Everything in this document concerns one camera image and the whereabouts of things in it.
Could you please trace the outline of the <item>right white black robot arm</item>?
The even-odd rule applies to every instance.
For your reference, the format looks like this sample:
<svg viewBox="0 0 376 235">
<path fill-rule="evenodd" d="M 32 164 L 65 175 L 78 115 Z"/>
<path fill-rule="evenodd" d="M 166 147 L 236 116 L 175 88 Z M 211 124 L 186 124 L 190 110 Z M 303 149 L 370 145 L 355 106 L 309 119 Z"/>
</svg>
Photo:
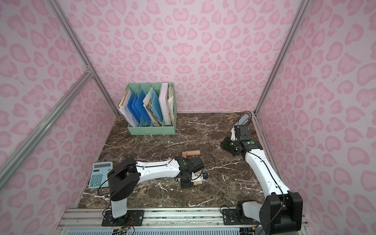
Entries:
<svg viewBox="0 0 376 235">
<path fill-rule="evenodd" d="M 297 232 L 302 227 L 303 199 L 280 179 L 268 161 L 260 142 L 253 140 L 247 125 L 235 125 L 232 136 L 221 148 L 234 156 L 242 156 L 255 173 L 265 200 L 240 203 L 241 215 L 259 222 L 267 235 Z"/>
</svg>

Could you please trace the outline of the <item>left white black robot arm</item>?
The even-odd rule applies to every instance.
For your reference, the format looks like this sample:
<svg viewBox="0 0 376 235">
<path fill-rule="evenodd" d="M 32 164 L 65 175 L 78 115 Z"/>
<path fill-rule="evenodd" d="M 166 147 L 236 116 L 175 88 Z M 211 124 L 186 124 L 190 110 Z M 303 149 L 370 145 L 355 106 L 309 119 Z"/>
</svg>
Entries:
<svg viewBox="0 0 376 235">
<path fill-rule="evenodd" d="M 126 158 L 107 175 L 112 217 L 117 219 L 127 214 L 127 198 L 139 183 L 159 178 L 178 178 L 182 189 L 192 188 L 195 182 L 208 179 L 208 173 L 203 169 L 200 157 L 191 160 L 175 157 L 150 163 L 135 161 L 133 157 Z"/>
</svg>

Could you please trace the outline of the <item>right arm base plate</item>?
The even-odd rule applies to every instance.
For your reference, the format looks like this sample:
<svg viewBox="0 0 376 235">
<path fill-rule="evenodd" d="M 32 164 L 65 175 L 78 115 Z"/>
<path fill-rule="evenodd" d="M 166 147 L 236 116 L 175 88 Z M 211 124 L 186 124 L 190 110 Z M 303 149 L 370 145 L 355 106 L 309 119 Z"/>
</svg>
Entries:
<svg viewBox="0 0 376 235">
<path fill-rule="evenodd" d="M 231 209 L 228 207 L 220 208 L 220 213 L 222 214 L 224 225 L 241 225 L 241 221 L 238 218 L 236 209 Z"/>
</svg>

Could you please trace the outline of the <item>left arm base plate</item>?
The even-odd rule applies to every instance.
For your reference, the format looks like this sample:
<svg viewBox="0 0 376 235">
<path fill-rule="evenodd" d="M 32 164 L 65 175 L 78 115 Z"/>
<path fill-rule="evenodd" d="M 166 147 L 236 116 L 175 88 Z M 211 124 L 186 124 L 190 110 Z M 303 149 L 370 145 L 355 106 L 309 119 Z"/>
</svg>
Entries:
<svg viewBox="0 0 376 235">
<path fill-rule="evenodd" d="M 102 227 L 142 226 L 144 213 L 144 210 L 128 210 L 126 215 L 113 218 L 111 210 L 107 210 L 101 225 Z"/>
</svg>

